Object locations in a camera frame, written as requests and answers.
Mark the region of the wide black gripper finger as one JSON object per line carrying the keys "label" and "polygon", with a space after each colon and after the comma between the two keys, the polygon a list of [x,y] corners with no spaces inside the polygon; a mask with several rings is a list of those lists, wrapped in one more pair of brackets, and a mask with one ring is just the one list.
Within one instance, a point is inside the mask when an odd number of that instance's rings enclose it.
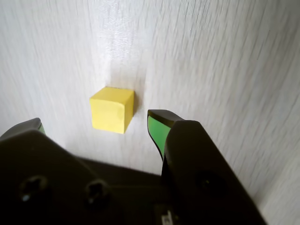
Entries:
{"label": "wide black gripper finger", "polygon": [[96,174],[32,124],[0,142],[3,225],[110,225]]}

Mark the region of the green-padded black gripper finger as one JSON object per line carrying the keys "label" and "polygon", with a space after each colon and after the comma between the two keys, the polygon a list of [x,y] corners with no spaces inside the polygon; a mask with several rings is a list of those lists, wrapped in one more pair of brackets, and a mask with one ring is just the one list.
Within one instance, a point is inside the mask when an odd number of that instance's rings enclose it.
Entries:
{"label": "green-padded black gripper finger", "polygon": [[183,225],[263,225],[265,220],[200,122],[150,109],[148,133],[163,160]]}

